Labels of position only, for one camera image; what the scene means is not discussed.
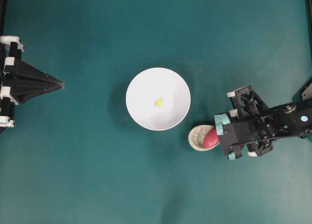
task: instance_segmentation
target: teal tape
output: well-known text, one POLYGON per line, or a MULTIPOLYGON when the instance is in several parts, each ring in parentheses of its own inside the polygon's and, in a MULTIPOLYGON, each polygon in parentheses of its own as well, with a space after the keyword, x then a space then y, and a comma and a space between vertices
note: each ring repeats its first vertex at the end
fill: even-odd
POLYGON ((214 122, 215 122, 216 134, 217 135, 224 135, 223 127, 222 127, 222 116, 221 115, 215 115, 214 116, 214 122))
POLYGON ((221 121, 223 125, 230 124, 230 119, 228 118, 228 115, 226 113, 221 114, 221 121))
POLYGON ((228 115, 226 113, 223 113, 221 115, 215 115, 214 116, 214 122, 215 122, 215 129, 217 135, 224 135, 223 132, 223 125, 227 125, 230 122, 230 119, 228 118, 228 115))
POLYGON ((235 153, 234 152, 229 153, 228 158, 230 161, 235 161, 236 160, 235 153))

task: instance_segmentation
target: beige dish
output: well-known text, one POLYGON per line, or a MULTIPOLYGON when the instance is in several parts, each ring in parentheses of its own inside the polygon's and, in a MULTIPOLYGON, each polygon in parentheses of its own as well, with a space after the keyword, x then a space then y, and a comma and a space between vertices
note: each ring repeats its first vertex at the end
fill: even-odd
POLYGON ((189 133, 189 143, 191 147, 197 151, 208 151, 215 148, 219 143, 217 143, 212 148, 204 148, 204 139, 206 134, 214 128, 213 125, 198 125, 194 127, 189 133))

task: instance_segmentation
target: white bowl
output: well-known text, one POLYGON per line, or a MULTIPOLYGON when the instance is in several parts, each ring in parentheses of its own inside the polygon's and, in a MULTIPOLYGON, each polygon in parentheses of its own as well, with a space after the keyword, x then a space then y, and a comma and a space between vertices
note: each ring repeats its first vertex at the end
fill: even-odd
POLYGON ((168 130, 187 115, 191 93, 184 79, 165 68, 146 69, 128 86, 126 105, 130 116, 149 130, 168 130))

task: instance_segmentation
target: black mechanical part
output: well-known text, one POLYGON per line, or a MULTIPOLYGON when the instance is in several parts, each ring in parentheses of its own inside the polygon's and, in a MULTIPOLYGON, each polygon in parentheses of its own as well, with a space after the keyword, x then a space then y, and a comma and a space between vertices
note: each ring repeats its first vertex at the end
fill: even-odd
POLYGON ((309 80, 300 90, 300 99, 302 101, 312 98, 312 79, 309 80))
POLYGON ((273 142, 289 137, 305 138, 312 133, 312 99, 268 108, 251 86, 230 95, 237 116, 227 113, 230 123, 219 135, 226 156, 235 153, 241 157, 246 145, 248 151, 260 157, 273 150, 273 142))
POLYGON ((2 86, 10 87, 10 95, 18 103, 63 88, 60 80, 21 61, 21 50, 16 42, 11 43, 9 54, 14 58, 14 64, 4 67, 2 86))
POLYGON ((8 0, 0 0, 0 36, 3 35, 7 2, 8 0))

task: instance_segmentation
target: white bracket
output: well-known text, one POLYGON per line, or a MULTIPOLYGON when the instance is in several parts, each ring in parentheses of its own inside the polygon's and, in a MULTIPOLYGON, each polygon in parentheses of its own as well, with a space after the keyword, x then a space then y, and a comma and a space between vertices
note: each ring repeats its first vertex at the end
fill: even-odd
POLYGON ((241 87, 241 88, 239 88, 239 89, 236 89, 236 90, 234 90, 234 91, 228 92, 228 93, 227 93, 227 96, 228 96, 229 98, 235 97, 235 91, 238 91, 238 90, 243 89, 243 88, 245 88, 245 87, 246 87, 246 86, 241 87))
POLYGON ((232 118, 238 117, 238 110, 237 110, 237 109, 232 109, 232 110, 230 110, 230 116, 231 116, 232 118))
POLYGON ((15 105, 18 105, 19 103, 11 96, 10 91, 11 87, 1 85, 0 98, 3 99, 3 97, 8 97, 10 98, 11 102, 13 102, 15 105))
POLYGON ((252 151, 252 152, 248 151, 248 156, 250 156, 250 157, 258 157, 258 155, 256 154, 255 151, 252 151))
POLYGON ((8 116, 0 116, 0 127, 12 128, 15 125, 15 121, 11 120, 8 116))
POLYGON ((0 36, 0 43, 4 44, 6 50, 10 50, 11 42, 16 42, 18 49, 24 52, 24 45, 20 42, 18 36, 0 36))
POLYGON ((5 58, 5 60, 4 60, 4 69, 3 69, 4 74, 7 73, 7 72, 5 71, 5 67, 6 67, 7 65, 14 65, 14 62, 15 62, 15 58, 14 58, 14 57, 7 57, 7 58, 5 58))

